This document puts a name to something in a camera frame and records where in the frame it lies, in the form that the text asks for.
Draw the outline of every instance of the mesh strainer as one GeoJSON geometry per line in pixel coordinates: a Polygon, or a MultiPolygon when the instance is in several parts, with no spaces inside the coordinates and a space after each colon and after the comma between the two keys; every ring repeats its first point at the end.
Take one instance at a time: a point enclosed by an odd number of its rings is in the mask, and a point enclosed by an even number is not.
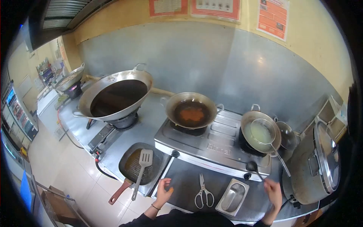
{"type": "Polygon", "coordinates": [[[275,140],[275,137],[276,137],[276,132],[275,132],[275,128],[273,127],[273,125],[265,119],[258,118],[256,120],[252,121],[252,123],[251,123],[251,134],[252,134],[252,137],[258,143],[260,143],[262,145],[271,145],[272,146],[272,148],[274,149],[273,153],[275,153],[278,156],[282,166],[285,168],[286,174],[290,177],[291,174],[290,174],[284,160],[281,158],[281,156],[279,155],[279,153],[277,152],[275,147],[272,145],[272,142],[275,140]],[[261,130],[258,132],[256,130],[252,130],[257,127],[263,128],[266,130],[261,130]]]}

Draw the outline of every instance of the display refrigerator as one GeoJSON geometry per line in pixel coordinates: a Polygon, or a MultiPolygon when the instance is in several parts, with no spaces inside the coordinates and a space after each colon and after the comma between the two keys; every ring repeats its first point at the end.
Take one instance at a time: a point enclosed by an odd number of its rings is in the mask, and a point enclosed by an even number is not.
{"type": "Polygon", "coordinates": [[[38,124],[25,107],[21,97],[17,95],[14,87],[11,88],[7,95],[6,105],[8,105],[10,113],[14,117],[14,120],[18,124],[19,128],[30,141],[33,141],[34,137],[38,133],[38,124]]]}

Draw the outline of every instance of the kitchen scissors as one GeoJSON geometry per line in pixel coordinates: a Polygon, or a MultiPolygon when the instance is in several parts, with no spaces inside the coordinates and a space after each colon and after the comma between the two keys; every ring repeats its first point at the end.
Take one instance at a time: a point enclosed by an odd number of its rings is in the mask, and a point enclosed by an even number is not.
{"type": "Polygon", "coordinates": [[[204,207],[204,203],[203,203],[203,192],[205,193],[205,197],[206,197],[206,205],[207,207],[212,207],[213,204],[214,204],[214,196],[212,193],[210,193],[206,188],[205,188],[205,185],[204,185],[204,177],[203,177],[203,174],[199,174],[199,183],[200,183],[200,191],[198,192],[198,194],[195,196],[194,198],[194,203],[195,203],[195,206],[197,206],[199,209],[202,209],[204,207]],[[212,202],[212,205],[208,205],[208,195],[211,195],[212,196],[212,199],[213,199],[213,202],[212,202]],[[200,197],[200,201],[202,203],[202,207],[199,207],[197,205],[197,197],[200,197]]]}

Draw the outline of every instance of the tiled floor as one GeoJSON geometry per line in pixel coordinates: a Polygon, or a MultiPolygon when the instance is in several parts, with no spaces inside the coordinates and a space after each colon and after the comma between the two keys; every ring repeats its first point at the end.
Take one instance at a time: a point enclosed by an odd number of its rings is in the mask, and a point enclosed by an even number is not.
{"type": "MultiPolygon", "coordinates": [[[[154,201],[138,195],[131,202],[133,190],[127,189],[114,205],[109,205],[108,200],[122,183],[101,174],[94,159],[85,150],[74,146],[66,136],[57,141],[42,122],[39,121],[38,126],[39,133],[28,152],[35,179],[74,198],[92,227],[116,227],[132,221],[154,201]]],[[[170,209],[164,205],[158,215],[167,214],[170,209]]],[[[278,222],[272,226],[290,227],[294,222],[278,222]]]]}

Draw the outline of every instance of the yellow wall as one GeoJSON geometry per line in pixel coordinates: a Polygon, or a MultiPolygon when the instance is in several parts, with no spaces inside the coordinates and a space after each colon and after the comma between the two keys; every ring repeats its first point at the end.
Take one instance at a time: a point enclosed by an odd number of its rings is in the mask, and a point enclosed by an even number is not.
{"type": "Polygon", "coordinates": [[[54,39],[34,50],[32,53],[29,53],[26,50],[25,42],[22,42],[9,58],[9,77],[11,80],[14,80],[14,87],[17,88],[25,79],[26,75],[29,75],[32,82],[31,89],[23,97],[23,102],[29,111],[35,111],[37,109],[36,101],[39,91],[34,85],[34,80],[38,77],[36,66],[46,57],[48,57],[49,63],[53,64],[56,59],[54,54],[56,46],[57,39],[54,39]]]}
{"type": "Polygon", "coordinates": [[[69,33],[61,37],[61,45],[65,48],[64,62],[68,71],[75,70],[80,67],[82,60],[78,54],[78,47],[74,38],[74,33],[69,33]]]}
{"type": "Polygon", "coordinates": [[[239,24],[188,15],[150,18],[147,0],[119,0],[93,15],[74,31],[79,44],[116,29],[160,21],[203,21],[253,32],[268,38],[309,62],[333,85],[344,101],[353,83],[347,48],[334,21],[318,0],[290,0],[286,42],[257,31],[259,0],[241,0],[239,24]]]}

